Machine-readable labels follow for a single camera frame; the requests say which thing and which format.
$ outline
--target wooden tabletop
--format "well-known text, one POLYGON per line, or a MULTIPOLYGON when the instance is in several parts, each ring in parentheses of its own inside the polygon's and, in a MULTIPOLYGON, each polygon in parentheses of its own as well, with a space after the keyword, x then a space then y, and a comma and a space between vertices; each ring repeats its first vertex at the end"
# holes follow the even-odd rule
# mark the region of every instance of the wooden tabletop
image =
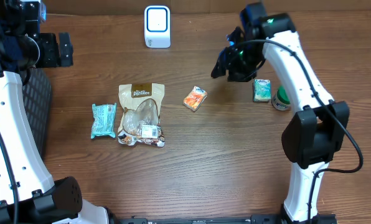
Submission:
MULTIPOLYGON (((320 213, 339 223, 371 223, 371 11, 291 13, 317 76, 350 106, 348 130, 365 157, 356 174, 325 173, 320 213)), ((278 213, 291 163, 281 147, 290 111, 252 101, 249 83, 210 73, 237 14, 172 15, 170 49, 148 49, 143 16, 49 16, 43 32, 70 32, 74 66, 45 69, 52 82, 47 151, 54 179, 74 176, 85 199, 119 217, 245 217, 278 213), (92 104, 118 104, 118 86, 162 83, 164 148, 90 140, 92 104), (182 105, 193 86, 208 92, 197 112, 182 105)), ((258 78, 280 85, 267 63, 258 78)), ((352 169, 357 154, 345 139, 330 167, 352 169)))

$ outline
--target orange packet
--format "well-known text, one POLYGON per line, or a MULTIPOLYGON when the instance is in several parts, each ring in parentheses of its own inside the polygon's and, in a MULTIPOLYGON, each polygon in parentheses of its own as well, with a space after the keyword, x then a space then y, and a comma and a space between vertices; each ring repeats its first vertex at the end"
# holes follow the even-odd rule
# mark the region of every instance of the orange packet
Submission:
POLYGON ((208 93, 205 90, 194 86, 194 89, 190 92, 190 94, 184 98, 183 104, 195 112, 206 99, 207 95, 208 93))

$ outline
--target green lid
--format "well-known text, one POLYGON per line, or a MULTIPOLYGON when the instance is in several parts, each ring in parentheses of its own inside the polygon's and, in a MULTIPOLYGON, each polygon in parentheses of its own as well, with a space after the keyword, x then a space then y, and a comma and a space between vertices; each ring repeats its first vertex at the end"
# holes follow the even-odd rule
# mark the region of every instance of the green lid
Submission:
POLYGON ((283 86, 280 86, 277 91, 277 98, 283 102, 284 104, 288 105, 291 102, 289 102, 288 96, 286 95, 285 89, 283 86))

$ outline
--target jar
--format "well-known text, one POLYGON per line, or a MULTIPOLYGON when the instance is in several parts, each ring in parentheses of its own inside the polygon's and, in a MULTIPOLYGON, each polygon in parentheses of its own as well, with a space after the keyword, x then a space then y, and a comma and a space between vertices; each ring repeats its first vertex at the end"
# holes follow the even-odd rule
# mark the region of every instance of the jar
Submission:
POLYGON ((277 93, 271 99, 271 104, 280 111, 285 111, 290 109, 291 102, 289 102, 288 96, 286 95, 285 89, 283 86, 280 86, 277 90, 277 93))

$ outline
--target teal packet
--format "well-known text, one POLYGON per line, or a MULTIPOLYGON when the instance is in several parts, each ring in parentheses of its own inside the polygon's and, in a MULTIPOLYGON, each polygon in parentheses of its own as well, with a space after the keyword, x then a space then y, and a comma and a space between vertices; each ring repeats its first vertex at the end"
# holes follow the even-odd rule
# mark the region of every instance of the teal packet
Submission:
POLYGON ((116 114, 116 103, 114 105, 92 105, 94 122, 92 126, 92 139, 95 136, 111 136, 116 138, 113 126, 116 114))
POLYGON ((253 90, 253 101, 268 102, 271 100, 270 80, 255 80, 253 90))

